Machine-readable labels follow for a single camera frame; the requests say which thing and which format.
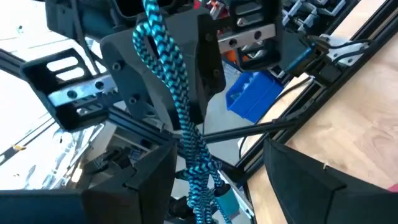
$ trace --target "rope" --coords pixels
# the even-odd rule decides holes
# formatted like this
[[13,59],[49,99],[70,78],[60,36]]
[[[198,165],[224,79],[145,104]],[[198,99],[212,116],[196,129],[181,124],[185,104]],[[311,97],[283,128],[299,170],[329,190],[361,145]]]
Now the rope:
[[[187,180],[190,191],[188,193],[188,206],[195,212],[197,224],[213,223],[212,208],[217,204],[213,189],[208,185],[209,175],[213,178],[215,188],[221,188],[221,180],[217,170],[221,168],[220,162],[211,159],[203,136],[195,123],[190,119],[190,101],[188,97],[188,75],[182,53],[168,35],[164,26],[156,0],[142,0],[148,21],[136,26],[132,33],[132,42],[136,52],[147,67],[167,86],[172,94],[182,130],[182,144],[185,152],[186,169],[178,171],[176,178]],[[154,58],[147,50],[144,43],[145,36],[152,36],[157,47],[159,59]],[[220,210],[226,223],[231,220]]]

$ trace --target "wooden surface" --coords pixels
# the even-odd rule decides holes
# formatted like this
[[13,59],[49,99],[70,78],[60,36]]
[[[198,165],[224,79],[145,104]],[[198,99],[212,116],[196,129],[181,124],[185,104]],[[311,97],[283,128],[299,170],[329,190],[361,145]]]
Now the wooden surface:
[[[384,0],[362,0],[333,33],[349,39]],[[398,35],[393,37],[287,143],[345,173],[383,188],[398,182]],[[305,78],[293,80],[294,83]],[[277,118],[304,87],[275,104]],[[260,136],[246,140],[244,150]],[[285,224],[265,168],[248,182],[259,224]]]

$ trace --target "black metal frame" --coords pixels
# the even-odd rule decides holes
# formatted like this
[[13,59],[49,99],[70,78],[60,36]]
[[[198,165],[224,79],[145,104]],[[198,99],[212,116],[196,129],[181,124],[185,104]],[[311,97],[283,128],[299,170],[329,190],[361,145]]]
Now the black metal frame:
[[286,143],[382,46],[398,32],[398,15],[395,15],[384,27],[378,30],[383,22],[398,8],[398,2],[386,1],[369,18],[367,23],[357,31],[351,40],[371,39],[371,44],[365,53],[352,67],[342,70],[342,73],[334,84],[325,87],[312,81],[296,100],[282,113],[279,119],[284,119],[298,110],[303,110],[297,118],[297,122],[291,128],[276,134],[267,133],[263,135],[238,161],[236,167],[243,169],[245,176],[241,182],[247,181],[259,168],[262,167],[262,159],[258,157],[263,148],[266,138],[271,138],[280,143]]

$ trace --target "blue object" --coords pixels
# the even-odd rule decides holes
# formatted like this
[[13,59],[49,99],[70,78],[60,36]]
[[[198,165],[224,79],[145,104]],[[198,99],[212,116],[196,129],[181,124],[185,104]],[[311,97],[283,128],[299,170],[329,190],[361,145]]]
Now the blue object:
[[282,90],[283,86],[267,71],[245,72],[226,92],[226,106],[228,110],[255,123]]
[[225,194],[219,197],[216,195],[216,201],[220,206],[220,210],[222,210],[227,217],[233,218],[239,215],[239,203],[231,187],[229,187],[229,190]]

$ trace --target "black rod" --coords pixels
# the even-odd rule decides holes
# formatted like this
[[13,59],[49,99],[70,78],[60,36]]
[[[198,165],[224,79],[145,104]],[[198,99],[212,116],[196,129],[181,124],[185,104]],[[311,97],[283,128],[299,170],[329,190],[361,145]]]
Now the black rod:
[[207,143],[227,141],[230,139],[252,136],[256,134],[280,131],[294,126],[295,123],[296,120],[267,122],[262,124],[246,126],[243,128],[235,128],[226,131],[220,131],[217,133],[206,134],[204,136],[204,139]]

